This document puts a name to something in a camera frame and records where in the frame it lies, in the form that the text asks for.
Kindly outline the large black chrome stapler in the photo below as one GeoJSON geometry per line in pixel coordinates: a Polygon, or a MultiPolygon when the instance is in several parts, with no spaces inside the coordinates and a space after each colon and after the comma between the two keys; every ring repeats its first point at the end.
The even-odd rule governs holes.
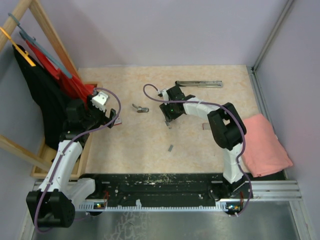
{"type": "Polygon", "coordinates": [[[222,81],[176,81],[176,86],[179,87],[199,87],[199,88],[222,88],[222,81]]]}

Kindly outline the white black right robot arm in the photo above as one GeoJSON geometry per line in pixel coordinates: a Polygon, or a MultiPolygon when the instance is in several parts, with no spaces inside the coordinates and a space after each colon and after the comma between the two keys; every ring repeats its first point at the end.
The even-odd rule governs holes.
{"type": "Polygon", "coordinates": [[[247,130],[234,105],[205,103],[194,95],[185,95],[178,86],[158,91],[158,96],[164,100],[159,107],[168,123],[183,114],[208,121],[214,141],[223,150],[223,192],[235,198],[245,183],[241,160],[247,130]]]}

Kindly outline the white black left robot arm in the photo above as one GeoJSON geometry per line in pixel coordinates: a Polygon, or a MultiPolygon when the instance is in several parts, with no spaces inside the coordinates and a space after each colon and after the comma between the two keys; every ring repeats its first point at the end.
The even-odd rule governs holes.
{"type": "Polygon", "coordinates": [[[112,128],[117,119],[115,109],[106,116],[109,98],[104,92],[95,92],[87,97],[88,105],[81,99],[72,100],[67,105],[67,117],[50,170],[38,189],[30,191],[26,197],[30,216],[38,231],[70,227],[76,208],[86,197],[97,199],[103,195],[104,186],[92,178],[79,179],[71,188],[68,188],[68,183],[90,134],[102,127],[112,128]]]}

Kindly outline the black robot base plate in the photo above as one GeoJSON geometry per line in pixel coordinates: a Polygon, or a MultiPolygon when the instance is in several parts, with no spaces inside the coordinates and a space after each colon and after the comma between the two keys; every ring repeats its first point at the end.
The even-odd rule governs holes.
{"type": "Polygon", "coordinates": [[[95,191],[88,199],[105,200],[108,207],[214,207],[222,199],[247,199],[253,196],[250,184],[234,192],[225,188],[221,173],[85,173],[93,179],[95,191]]]}

